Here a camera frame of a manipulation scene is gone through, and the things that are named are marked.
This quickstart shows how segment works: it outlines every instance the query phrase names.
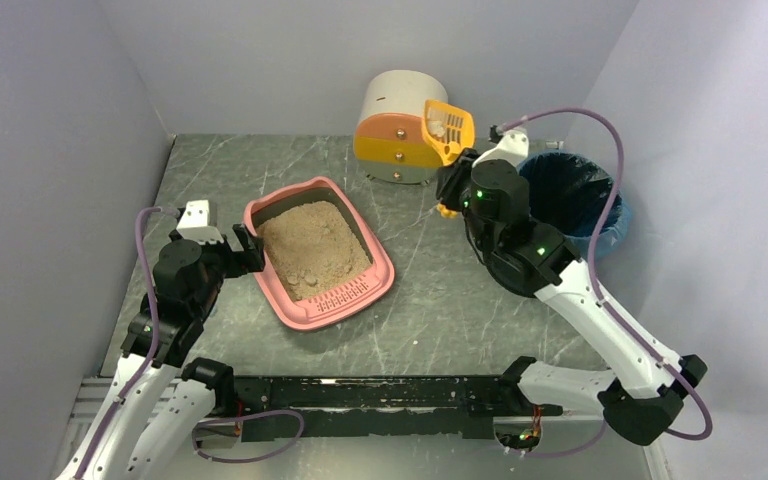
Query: cylindrical container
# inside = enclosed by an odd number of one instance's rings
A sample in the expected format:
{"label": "cylindrical container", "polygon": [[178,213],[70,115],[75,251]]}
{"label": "cylindrical container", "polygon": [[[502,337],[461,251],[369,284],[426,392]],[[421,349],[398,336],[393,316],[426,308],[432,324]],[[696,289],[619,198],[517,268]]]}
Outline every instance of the cylindrical container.
{"label": "cylindrical container", "polygon": [[429,180],[440,157],[422,140],[428,99],[448,102],[433,77],[411,70],[384,72],[369,83],[354,135],[355,157],[372,177],[393,183]]}

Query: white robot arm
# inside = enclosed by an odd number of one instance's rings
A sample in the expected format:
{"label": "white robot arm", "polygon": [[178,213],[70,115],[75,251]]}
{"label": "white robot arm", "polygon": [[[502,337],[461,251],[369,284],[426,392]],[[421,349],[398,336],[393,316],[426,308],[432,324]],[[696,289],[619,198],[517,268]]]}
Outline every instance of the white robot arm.
{"label": "white robot arm", "polygon": [[522,404],[601,414],[627,440],[648,445],[668,430],[689,393],[685,387],[695,388],[707,366],[655,339],[597,283],[600,300],[578,249],[530,216],[529,184],[514,168],[528,153],[524,135],[509,130],[494,149],[480,156],[465,149],[441,168],[441,211],[463,214],[468,239],[497,283],[560,313],[610,370],[573,370],[521,357],[503,380],[516,382]]}

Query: black trash bag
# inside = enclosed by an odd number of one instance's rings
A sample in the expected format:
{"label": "black trash bag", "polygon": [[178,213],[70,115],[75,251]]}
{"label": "black trash bag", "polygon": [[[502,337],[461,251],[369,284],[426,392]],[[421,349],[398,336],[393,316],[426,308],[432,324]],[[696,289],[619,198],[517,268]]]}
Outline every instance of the black trash bag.
{"label": "black trash bag", "polygon": [[[529,183],[531,216],[560,230],[586,259],[588,243],[614,179],[586,158],[563,151],[532,155],[518,170]],[[631,216],[631,209],[620,193],[599,234],[597,260],[622,243]]]}

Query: gray marble floor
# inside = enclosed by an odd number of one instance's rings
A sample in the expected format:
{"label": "gray marble floor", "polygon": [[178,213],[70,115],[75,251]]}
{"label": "gray marble floor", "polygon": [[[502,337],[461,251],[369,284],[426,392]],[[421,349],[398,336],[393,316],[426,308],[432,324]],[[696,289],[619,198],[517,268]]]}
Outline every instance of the gray marble floor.
{"label": "gray marble floor", "polygon": [[[544,305],[498,286],[476,261],[460,220],[434,210],[434,185],[368,180],[350,137],[181,135],[157,205],[211,199],[233,237],[246,204],[280,187],[325,175],[339,184],[377,233],[396,267],[381,300],[314,332],[285,327],[254,278],[226,282],[191,357],[225,362],[238,374],[413,375],[501,373],[520,355],[574,368],[601,368],[599,356]],[[149,222],[154,263],[171,219]],[[101,374],[111,375],[127,324],[145,288],[131,276]]]}

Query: white cylinder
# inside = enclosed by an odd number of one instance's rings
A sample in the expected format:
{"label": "white cylinder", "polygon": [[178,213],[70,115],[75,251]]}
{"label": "white cylinder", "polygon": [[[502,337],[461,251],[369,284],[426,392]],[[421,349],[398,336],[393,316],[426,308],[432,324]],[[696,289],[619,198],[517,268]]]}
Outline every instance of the white cylinder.
{"label": "white cylinder", "polygon": [[429,98],[448,103],[446,89],[434,77],[412,70],[390,70],[369,82],[358,124],[381,113],[422,118]]}

